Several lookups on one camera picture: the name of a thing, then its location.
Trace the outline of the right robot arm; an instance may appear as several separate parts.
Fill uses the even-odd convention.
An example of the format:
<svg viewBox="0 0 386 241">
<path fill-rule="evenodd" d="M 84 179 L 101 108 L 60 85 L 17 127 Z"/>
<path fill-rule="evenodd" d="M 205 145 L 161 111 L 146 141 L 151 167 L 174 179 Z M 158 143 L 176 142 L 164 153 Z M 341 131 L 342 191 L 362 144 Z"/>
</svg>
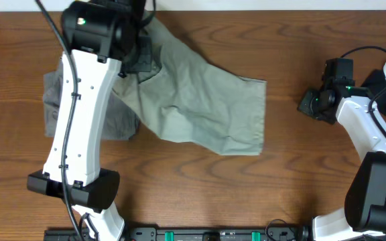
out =
<svg viewBox="0 0 386 241">
<path fill-rule="evenodd" d="M 313 240 L 386 236 L 386 122 L 372 97 L 367 88 L 310 88 L 299 103 L 305 115 L 344 127 L 361 161 L 343 208 L 313 219 Z"/>
</svg>

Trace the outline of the light khaki green pants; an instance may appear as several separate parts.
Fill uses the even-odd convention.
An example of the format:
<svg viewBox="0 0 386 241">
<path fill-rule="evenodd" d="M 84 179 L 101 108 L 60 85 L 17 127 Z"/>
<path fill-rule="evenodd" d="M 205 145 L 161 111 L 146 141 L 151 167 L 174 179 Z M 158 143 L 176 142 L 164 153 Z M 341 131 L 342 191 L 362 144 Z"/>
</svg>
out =
<svg viewBox="0 0 386 241">
<path fill-rule="evenodd" d="M 160 139 L 219 155 L 259 155 L 267 83 L 209 64 L 158 19 L 145 27 L 152 70 L 118 79 L 113 94 Z"/>
</svg>

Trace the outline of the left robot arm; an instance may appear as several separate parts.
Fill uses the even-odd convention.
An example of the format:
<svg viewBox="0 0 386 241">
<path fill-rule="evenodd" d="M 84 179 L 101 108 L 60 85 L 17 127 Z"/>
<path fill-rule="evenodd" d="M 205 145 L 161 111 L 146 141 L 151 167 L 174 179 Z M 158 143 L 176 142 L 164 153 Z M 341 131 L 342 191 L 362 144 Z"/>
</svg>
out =
<svg viewBox="0 0 386 241">
<path fill-rule="evenodd" d="M 59 24 L 48 20 L 63 49 L 60 110 L 47 161 L 29 174 L 27 188 L 61 199 L 73 229 L 46 238 L 123 239 L 120 175 L 100 165 L 101 136 L 116 79 L 151 70 L 151 39 L 141 30 L 152 19 L 144 1 L 74 1 Z"/>
</svg>

